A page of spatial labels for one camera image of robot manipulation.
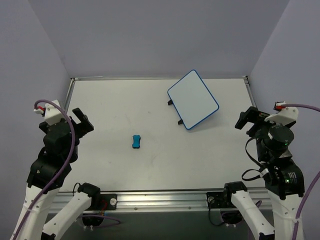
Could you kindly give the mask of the blue framed whiteboard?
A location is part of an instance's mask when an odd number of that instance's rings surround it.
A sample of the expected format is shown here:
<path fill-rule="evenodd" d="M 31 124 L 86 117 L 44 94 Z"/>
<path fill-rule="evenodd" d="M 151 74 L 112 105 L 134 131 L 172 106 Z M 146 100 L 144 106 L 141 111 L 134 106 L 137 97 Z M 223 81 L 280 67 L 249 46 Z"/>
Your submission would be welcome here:
<path fill-rule="evenodd" d="M 214 95 L 194 69 L 173 84 L 167 90 L 167 95 L 187 130 L 193 129 L 220 109 Z"/>

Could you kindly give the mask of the blue whiteboard eraser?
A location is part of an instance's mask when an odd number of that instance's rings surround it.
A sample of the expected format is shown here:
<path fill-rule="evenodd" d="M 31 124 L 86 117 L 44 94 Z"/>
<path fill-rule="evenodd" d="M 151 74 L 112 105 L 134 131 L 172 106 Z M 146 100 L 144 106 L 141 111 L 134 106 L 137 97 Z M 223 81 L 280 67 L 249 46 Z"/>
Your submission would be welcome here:
<path fill-rule="evenodd" d="M 141 147 L 141 136 L 138 134 L 135 134 L 132 136 L 132 148 L 133 149 L 139 149 Z"/>

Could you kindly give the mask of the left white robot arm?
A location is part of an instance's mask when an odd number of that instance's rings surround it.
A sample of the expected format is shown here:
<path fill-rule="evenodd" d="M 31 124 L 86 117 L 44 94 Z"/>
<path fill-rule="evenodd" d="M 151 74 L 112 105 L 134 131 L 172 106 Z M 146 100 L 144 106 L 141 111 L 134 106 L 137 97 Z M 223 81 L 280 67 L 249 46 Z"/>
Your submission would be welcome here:
<path fill-rule="evenodd" d="M 73 110 L 79 123 L 59 116 L 39 128 L 45 133 L 44 146 L 32 163 L 27 178 L 23 207 L 11 239 L 59 240 L 71 224 L 87 209 L 101 203 L 99 187 L 82 183 L 72 199 L 50 221 L 46 221 L 54 198 L 71 172 L 71 163 L 78 159 L 80 138 L 94 130 L 88 117 L 79 108 Z"/>

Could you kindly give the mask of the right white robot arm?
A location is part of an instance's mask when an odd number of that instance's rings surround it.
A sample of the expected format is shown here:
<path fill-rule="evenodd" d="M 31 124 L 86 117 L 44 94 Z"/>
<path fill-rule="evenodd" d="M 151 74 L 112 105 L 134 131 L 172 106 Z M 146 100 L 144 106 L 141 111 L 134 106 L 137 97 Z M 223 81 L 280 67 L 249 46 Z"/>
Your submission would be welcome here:
<path fill-rule="evenodd" d="M 301 215 L 298 213 L 305 195 L 304 176 L 293 160 L 289 145 L 294 140 L 291 127 L 299 111 L 285 102 L 274 105 L 275 114 L 249 107 L 239 115 L 235 128 L 241 130 L 247 123 L 252 127 L 246 132 L 256 142 L 257 159 L 250 159 L 258 166 L 258 175 L 252 180 L 263 179 L 271 202 L 273 223 L 261 213 L 252 200 L 243 178 L 224 185 L 223 203 L 240 212 L 256 240 L 304 239 Z"/>

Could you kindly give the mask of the aluminium table edge frame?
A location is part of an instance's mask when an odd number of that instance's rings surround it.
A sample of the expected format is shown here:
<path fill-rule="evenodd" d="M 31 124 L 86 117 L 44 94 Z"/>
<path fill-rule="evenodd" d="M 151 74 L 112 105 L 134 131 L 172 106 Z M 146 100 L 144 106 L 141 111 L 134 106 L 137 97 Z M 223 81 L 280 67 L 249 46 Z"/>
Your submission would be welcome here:
<path fill-rule="evenodd" d="M 65 100 L 64 100 L 63 108 L 64 108 L 66 113 L 68 112 L 68 109 L 69 109 L 69 106 L 70 106 L 70 101 L 71 101 L 71 98 L 72 98 L 72 93 L 73 93 L 73 90 L 74 90 L 75 81 L 76 81 L 75 77 L 72 77 L 70 79 L 69 87 L 68 87 L 68 90 L 67 90 L 67 93 L 66 93 L 66 97 L 65 97 Z"/>

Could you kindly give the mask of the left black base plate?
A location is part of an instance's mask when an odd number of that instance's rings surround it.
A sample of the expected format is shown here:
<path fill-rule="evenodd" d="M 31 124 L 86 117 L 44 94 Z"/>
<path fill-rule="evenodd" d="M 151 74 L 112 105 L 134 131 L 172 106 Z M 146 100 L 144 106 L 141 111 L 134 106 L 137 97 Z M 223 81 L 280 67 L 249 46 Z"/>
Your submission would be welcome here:
<path fill-rule="evenodd" d="M 93 202 L 91 210 L 93 211 L 114 211 L 117 209 L 118 195 L 115 193 L 100 194 Z"/>

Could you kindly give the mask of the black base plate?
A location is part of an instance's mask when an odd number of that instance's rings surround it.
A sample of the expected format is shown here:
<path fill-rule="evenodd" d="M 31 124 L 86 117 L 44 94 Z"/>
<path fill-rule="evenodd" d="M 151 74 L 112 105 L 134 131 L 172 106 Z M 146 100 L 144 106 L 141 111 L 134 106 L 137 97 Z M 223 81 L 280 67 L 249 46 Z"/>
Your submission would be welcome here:
<path fill-rule="evenodd" d="M 211 191 L 206 193 L 207 206 L 210 209 L 232 209 L 235 206 L 227 200 L 222 191 Z"/>
<path fill-rule="evenodd" d="M 114 211 L 117 209 L 118 195 L 115 193 L 100 194 L 93 202 L 91 210 L 93 211 Z"/>

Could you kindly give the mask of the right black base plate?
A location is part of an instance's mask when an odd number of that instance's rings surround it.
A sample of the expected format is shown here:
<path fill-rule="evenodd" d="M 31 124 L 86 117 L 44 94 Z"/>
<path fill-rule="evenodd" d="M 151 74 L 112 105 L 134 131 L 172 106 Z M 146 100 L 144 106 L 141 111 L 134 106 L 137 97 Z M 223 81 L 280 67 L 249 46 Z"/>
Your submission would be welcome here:
<path fill-rule="evenodd" d="M 207 206 L 210 209 L 232 209 L 235 206 L 227 200 L 222 191 L 211 191 L 206 193 Z"/>

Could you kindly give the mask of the aluminium front rail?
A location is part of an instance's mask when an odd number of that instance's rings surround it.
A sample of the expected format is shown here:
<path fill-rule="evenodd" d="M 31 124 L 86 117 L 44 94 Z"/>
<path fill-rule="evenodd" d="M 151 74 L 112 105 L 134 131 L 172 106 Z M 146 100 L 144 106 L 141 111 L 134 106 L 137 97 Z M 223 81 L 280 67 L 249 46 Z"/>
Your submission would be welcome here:
<path fill-rule="evenodd" d="M 161 212 L 207 212 L 207 192 L 222 192 L 222 189 L 178 191 L 103 191 L 101 194 L 117 194 L 116 210 L 111 213 L 161 213 Z M 266 190 L 249 188 L 253 202 L 262 201 L 261 210 L 271 210 L 272 204 Z M 60 192 L 53 200 L 50 214 L 57 214 L 71 200 L 71 192 Z"/>

